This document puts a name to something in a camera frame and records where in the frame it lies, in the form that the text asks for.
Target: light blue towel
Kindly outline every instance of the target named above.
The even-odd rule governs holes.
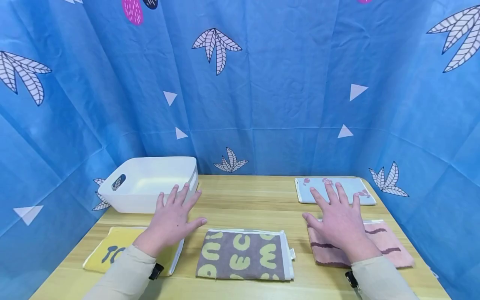
[[[316,177],[316,178],[295,178],[295,186],[297,187],[297,194],[300,203],[315,203],[315,200],[310,192],[310,187],[314,187],[322,195],[322,197],[328,200],[328,195],[325,189],[325,182],[330,181],[335,185],[336,182],[340,182],[348,196],[348,202],[352,204],[353,194],[358,193],[360,196],[361,205],[375,205],[377,202],[373,196],[367,191],[367,187],[363,184],[360,178],[341,178],[341,177]]]

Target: pink leaf print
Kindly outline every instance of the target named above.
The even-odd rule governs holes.
[[[144,13],[140,7],[140,0],[122,0],[123,12],[127,19],[135,25],[140,25],[144,21]]]

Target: right hand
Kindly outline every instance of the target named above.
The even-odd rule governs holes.
[[[314,188],[311,187],[315,202],[322,210],[322,222],[309,213],[303,213],[303,218],[315,231],[324,236],[331,244],[342,249],[351,263],[382,256],[375,244],[367,237],[360,215],[360,198],[353,195],[353,206],[348,204],[348,197],[342,185],[337,182],[335,193],[331,184],[325,183],[328,203]]]

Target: white plastic basket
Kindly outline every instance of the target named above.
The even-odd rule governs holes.
[[[197,160],[190,156],[137,157],[124,162],[100,186],[98,193],[119,213],[153,214],[160,192],[166,202],[175,184],[188,182],[185,202],[198,186]]]

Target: sleeve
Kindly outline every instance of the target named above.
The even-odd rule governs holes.
[[[395,266],[384,256],[352,264],[363,300],[418,300]]]
[[[85,295],[84,300],[138,300],[145,291],[155,258],[128,247]]]

